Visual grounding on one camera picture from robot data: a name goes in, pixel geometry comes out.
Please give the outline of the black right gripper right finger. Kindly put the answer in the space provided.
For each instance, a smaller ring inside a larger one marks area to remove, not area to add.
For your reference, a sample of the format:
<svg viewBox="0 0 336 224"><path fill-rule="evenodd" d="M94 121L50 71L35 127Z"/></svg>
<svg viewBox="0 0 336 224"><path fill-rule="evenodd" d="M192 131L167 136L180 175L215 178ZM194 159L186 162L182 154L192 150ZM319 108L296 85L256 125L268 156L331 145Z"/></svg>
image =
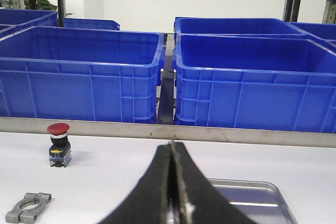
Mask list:
<svg viewBox="0 0 336 224"><path fill-rule="evenodd" d="M172 142L172 164L174 213L179 223L255 223L213 187L182 142Z"/></svg>

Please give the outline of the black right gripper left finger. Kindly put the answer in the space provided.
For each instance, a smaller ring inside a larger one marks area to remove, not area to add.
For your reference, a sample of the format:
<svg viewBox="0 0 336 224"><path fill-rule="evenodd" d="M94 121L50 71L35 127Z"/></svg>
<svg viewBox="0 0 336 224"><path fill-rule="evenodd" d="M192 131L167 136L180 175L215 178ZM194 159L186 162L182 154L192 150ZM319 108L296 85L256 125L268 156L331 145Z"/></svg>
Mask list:
<svg viewBox="0 0 336 224"><path fill-rule="evenodd" d="M166 223L170 160L170 146L158 146L150 165L134 189L100 222Z"/></svg>

